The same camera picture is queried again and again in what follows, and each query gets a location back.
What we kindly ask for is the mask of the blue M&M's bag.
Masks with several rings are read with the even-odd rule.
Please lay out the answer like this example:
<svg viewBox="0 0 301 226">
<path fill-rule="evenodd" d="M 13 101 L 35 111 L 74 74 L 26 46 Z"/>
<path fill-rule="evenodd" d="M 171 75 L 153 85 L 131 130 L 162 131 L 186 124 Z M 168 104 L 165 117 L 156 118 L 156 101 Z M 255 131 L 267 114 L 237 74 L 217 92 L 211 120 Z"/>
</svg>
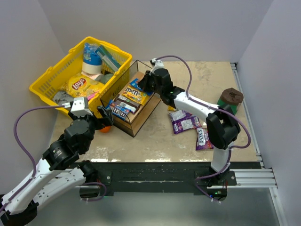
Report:
<svg viewBox="0 0 301 226">
<path fill-rule="evenodd" d="M 109 101 L 108 105 L 106 106 L 106 110 L 111 110 L 113 115 L 124 121 L 126 120 L 127 115 L 130 113 L 130 109 L 118 105 L 113 100 Z"/>
<path fill-rule="evenodd" d="M 143 92 L 145 94 L 147 94 L 148 96 L 151 96 L 153 94 L 153 92 L 146 92 L 146 91 L 143 91 L 142 88 L 140 88 L 138 86 L 138 83 L 140 82 L 140 80 L 138 78 L 132 80 L 129 84 L 130 86 L 134 87 L 135 89 L 139 90 L 140 92 Z"/>
</svg>

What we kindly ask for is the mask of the yellow M&M's bag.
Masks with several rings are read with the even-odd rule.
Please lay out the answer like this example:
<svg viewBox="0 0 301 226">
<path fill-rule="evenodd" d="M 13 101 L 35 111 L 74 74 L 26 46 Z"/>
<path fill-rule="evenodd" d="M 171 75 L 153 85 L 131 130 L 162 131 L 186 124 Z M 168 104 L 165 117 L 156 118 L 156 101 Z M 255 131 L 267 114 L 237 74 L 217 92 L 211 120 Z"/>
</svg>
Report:
<svg viewBox="0 0 301 226">
<path fill-rule="evenodd" d="M 126 87 L 126 89 L 122 93 L 122 96 L 141 105 L 145 105 L 149 100 L 149 96 L 146 93 L 141 92 L 130 86 Z"/>
</svg>

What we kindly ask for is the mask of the brown chocolate bag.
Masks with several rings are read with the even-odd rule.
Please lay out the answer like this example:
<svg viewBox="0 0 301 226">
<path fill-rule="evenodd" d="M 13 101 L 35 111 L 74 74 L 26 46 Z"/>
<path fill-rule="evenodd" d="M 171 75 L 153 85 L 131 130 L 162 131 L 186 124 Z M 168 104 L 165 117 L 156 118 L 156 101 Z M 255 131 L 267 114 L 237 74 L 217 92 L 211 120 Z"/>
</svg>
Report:
<svg viewBox="0 0 301 226">
<path fill-rule="evenodd" d="M 140 106 L 141 106 L 139 103 L 137 103 L 127 97 L 124 97 L 123 95 L 120 95 L 120 94 L 118 94 L 115 97 L 114 101 L 118 105 L 129 109 L 132 114 L 136 114 L 136 112 L 140 109 Z"/>
</svg>

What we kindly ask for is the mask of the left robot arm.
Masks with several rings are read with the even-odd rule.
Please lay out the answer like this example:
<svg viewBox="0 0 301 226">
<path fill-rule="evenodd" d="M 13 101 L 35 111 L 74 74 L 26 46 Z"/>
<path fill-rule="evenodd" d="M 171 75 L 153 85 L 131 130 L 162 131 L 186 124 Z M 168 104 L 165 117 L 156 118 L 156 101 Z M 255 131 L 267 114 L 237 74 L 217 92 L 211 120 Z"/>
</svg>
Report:
<svg viewBox="0 0 301 226">
<path fill-rule="evenodd" d="M 52 200 L 76 186 L 95 185 L 99 188 L 96 198 L 85 198 L 86 202 L 101 200 L 107 187 L 98 178 L 98 171 L 90 161 L 82 161 L 65 176 L 63 173 L 81 154 L 85 154 L 94 139 L 95 131 L 113 124 L 112 110 L 97 107 L 101 118 L 96 118 L 87 107 L 69 111 L 72 123 L 59 139 L 43 153 L 39 162 L 33 162 L 32 172 L 12 191 L 1 196 L 0 219 L 5 226 L 25 226 Z"/>
</svg>

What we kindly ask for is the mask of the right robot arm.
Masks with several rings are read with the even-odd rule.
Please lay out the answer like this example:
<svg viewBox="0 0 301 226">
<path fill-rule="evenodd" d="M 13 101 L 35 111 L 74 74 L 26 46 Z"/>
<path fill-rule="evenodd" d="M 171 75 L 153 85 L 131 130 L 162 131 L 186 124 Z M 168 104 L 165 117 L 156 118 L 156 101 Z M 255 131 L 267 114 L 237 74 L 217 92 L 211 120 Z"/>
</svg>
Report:
<svg viewBox="0 0 301 226">
<path fill-rule="evenodd" d="M 192 98 L 186 91 L 171 81 L 167 69 L 146 71 L 138 82 L 138 87 L 145 92 L 155 92 L 162 101 L 173 108 L 187 111 L 206 122 L 210 142 L 214 146 L 211 169 L 223 173 L 230 165 L 230 145 L 237 139 L 240 126 L 233 118 L 230 107 L 219 107 L 197 98 Z"/>
</svg>

